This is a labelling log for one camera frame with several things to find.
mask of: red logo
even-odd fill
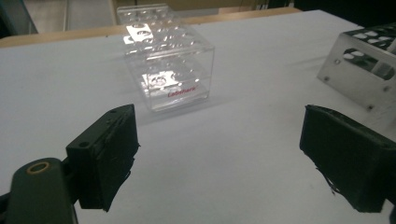
[[[181,95],[181,94],[184,94],[184,93],[187,93],[187,92],[195,91],[195,89],[196,89],[197,87],[198,87],[198,86],[194,86],[194,87],[191,87],[191,88],[189,88],[189,89],[183,89],[183,90],[181,90],[181,91],[169,92],[169,93],[168,93],[168,97],[177,96],[177,95]]]

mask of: white table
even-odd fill
[[[147,110],[119,35],[0,49],[0,194],[29,161],[65,146],[120,105],[135,104],[142,147],[108,214],[89,223],[389,223],[332,195],[299,149],[304,106],[357,121],[364,108],[316,75],[339,33],[357,26],[321,11],[194,26],[216,46],[208,102]]]

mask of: clear acrylic box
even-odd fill
[[[215,48],[165,4],[119,7],[125,58],[153,111],[208,97]]]

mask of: tabletop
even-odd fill
[[[29,161],[65,147],[109,109],[135,104],[141,148],[110,211],[80,223],[389,223],[333,195],[299,149],[305,105],[368,112],[316,78],[357,25],[322,11],[193,25],[216,47],[208,101],[146,108],[121,35],[0,49],[0,194]]]

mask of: transparent plastic container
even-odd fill
[[[165,4],[119,7],[125,58],[148,107],[161,111],[208,97],[215,48]]]

